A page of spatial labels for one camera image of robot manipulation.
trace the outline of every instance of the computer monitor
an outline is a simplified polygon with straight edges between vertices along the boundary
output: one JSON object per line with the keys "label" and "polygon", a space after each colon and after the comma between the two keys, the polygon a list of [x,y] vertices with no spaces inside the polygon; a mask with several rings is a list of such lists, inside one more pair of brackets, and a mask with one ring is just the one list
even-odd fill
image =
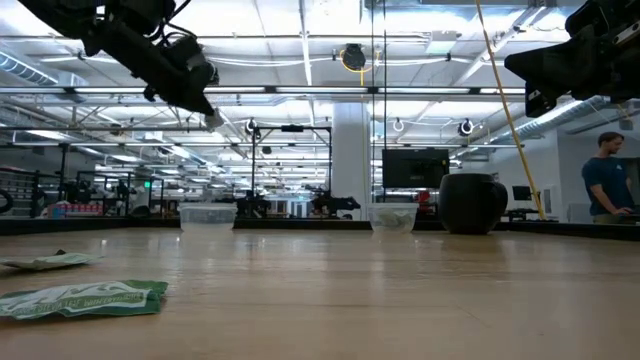
{"label": "computer monitor", "polygon": [[437,189],[449,173],[449,151],[383,150],[382,165],[382,186],[386,189]]}
{"label": "computer monitor", "polygon": [[531,201],[531,188],[528,186],[514,186],[513,187],[513,200],[514,201]]}

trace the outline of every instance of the black monitor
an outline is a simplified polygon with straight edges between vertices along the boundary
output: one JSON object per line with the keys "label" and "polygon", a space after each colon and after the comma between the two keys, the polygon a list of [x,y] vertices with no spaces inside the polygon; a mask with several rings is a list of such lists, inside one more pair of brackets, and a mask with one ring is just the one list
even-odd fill
{"label": "black monitor", "polygon": [[437,189],[442,177],[449,173],[449,151],[383,150],[382,164],[382,186],[386,189]]}
{"label": "black monitor", "polygon": [[513,200],[514,201],[531,201],[531,188],[529,188],[528,186],[514,186]]}

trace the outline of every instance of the green snack bag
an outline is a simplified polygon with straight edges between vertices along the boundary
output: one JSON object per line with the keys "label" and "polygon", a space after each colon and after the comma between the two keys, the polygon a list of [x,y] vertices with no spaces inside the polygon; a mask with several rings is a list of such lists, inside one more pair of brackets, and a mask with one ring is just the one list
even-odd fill
{"label": "green snack bag", "polygon": [[0,265],[26,270],[49,270],[65,266],[86,264],[89,261],[99,258],[101,258],[101,256],[67,253],[64,250],[58,250],[54,256],[39,257],[31,260],[0,259]]}
{"label": "green snack bag", "polygon": [[157,314],[167,285],[160,281],[123,280],[14,292],[0,296],[0,317],[23,320],[54,313],[67,317]]}

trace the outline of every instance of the cable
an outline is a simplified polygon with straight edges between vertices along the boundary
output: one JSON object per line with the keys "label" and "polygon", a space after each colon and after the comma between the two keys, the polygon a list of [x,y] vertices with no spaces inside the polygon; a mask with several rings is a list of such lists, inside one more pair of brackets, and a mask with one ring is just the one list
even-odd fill
{"label": "cable", "polygon": [[529,180],[529,186],[531,187],[531,191],[534,194],[533,198],[536,202],[536,207],[538,208],[538,215],[541,220],[547,220],[547,215],[545,215],[544,210],[542,209],[542,204],[540,204],[540,197],[537,196],[538,189],[533,181],[533,176],[531,176],[531,171],[529,170],[529,163],[527,162],[527,157],[524,154],[524,150],[522,150],[522,146],[520,144],[520,137],[516,132],[515,125],[513,124],[513,118],[511,118],[511,112],[509,111],[509,106],[507,105],[507,98],[504,95],[504,89],[502,87],[502,81],[500,80],[500,75],[498,74],[498,66],[496,65],[496,59],[493,54],[493,50],[491,50],[491,41],[489,40],[489,34],[487,33],[487,28],[484,25],[484,18],[482,16],[482,9],[480,7],[480,0],[475,0],[476,8],[478,9],[478,18],[480,19],[480,24],[482,25],[482,32],[484,33],[484,41],[487,45],[487,52],[489,53],[489,58],[491,59],[491,67],[493,68],[493,74],[496,77],[496,83],[498,84],[498,89],[500,90],[500,98],[502,99],[502,107],[504,108],[504,113],[507,116],[507,122],[509,123],[509,128],[511,129],[511,135],[513,136],[513,140],[518,147],[518,153],[520,154],[520,160],[522,160],[522,166],[524,167],[524,172],[527,175],[527,179]]}

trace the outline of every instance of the clear plastic bin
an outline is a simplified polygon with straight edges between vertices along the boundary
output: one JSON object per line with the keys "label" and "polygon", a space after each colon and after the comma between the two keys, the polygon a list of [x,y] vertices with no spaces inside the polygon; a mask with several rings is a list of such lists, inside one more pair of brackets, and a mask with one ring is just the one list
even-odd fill
{"label": "clear plastic bin", "polygon": [[410,233],[416,223],[417,203],[369,204],[369,222],[373,231]]}
{"label": "clear plastic bin", "polygon": [[226,203],[180,204],[180,227],[183,231],[228,231],[233,228],[238,207]]}

